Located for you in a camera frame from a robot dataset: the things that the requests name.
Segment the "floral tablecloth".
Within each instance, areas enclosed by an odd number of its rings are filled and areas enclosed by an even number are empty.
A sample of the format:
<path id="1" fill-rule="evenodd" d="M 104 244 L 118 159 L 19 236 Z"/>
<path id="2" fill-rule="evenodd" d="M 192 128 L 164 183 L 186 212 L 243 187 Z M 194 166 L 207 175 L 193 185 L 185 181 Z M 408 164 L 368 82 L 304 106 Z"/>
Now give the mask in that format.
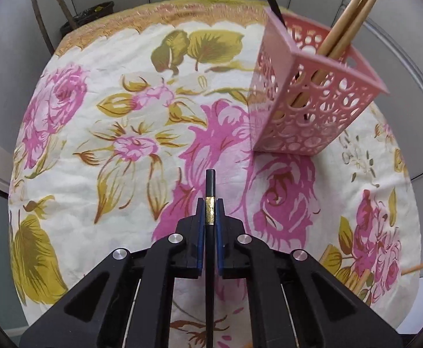
<path id="1" fill-rule="evenodd" d="M 64 36 L 13 153 L 22 347 L 204 347 L 207 169 L 225 212 L 215 347 L 404 344 L 420 234 L 393 132 L 371 102 L 316 155 L 254 151 L 266 22 L 259 2 L 173 0 Z"/>

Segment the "pink perforated utensil holder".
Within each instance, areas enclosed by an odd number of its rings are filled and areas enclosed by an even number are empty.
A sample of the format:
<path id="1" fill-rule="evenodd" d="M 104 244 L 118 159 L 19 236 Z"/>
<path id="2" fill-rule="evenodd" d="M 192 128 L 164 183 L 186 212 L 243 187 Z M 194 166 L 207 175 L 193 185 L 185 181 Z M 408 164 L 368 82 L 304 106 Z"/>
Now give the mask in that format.
<path id="1" fill-rule="evenodd" d="M 337 60 L 316 53 L 330 29 L 291 13 L 267 22 L 248 91 L 256 152 L 316 155 L 388 89 L 348 46 Z"/>

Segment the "black trash bin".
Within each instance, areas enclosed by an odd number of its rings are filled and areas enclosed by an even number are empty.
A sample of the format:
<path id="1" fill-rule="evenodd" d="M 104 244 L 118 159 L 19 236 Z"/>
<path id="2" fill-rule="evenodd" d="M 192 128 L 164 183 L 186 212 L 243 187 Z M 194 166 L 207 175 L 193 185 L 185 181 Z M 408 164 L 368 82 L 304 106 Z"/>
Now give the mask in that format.
<path id="1" fill-rule="evenodd" d="M 88 23 L 94 22 L 102 17 L 106 17 L 114 13 L 114 2 L 102 2 L 96 6 L 92 6 L 81 13 L 73 16 L 72 19 L 76 23 L 76 27 L 82 27 Z"/>

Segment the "mop with blue clip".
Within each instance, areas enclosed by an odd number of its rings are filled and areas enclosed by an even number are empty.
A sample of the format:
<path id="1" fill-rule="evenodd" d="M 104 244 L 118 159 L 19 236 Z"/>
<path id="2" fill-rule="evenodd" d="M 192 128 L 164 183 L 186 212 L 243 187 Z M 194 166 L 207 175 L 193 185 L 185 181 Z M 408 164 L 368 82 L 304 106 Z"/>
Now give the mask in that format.
<path id="1" fill-rule="evenodd" d="M 31 0 L 31 8 L 47 50 L 53 53 L 62 39 L 60 28 L 76 15 L 73 0 Z"/>

